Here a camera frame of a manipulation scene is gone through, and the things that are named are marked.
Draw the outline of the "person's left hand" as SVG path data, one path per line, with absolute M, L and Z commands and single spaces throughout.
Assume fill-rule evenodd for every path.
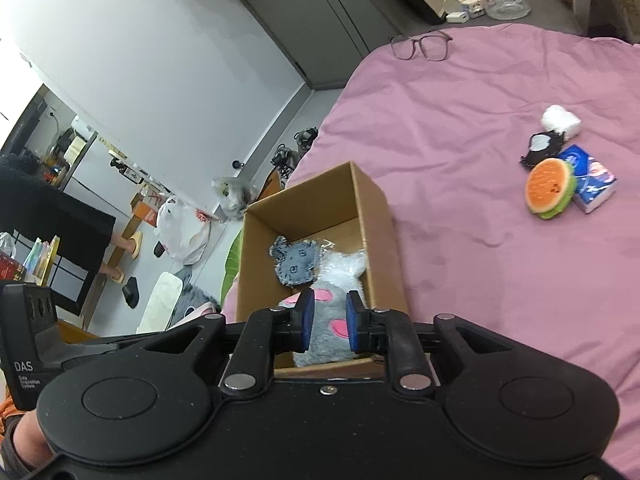
M 1 402 L 1 467 L 11 479 L 26 478 L 53 456 L 35 411 L 19 410 L 9 390 Z

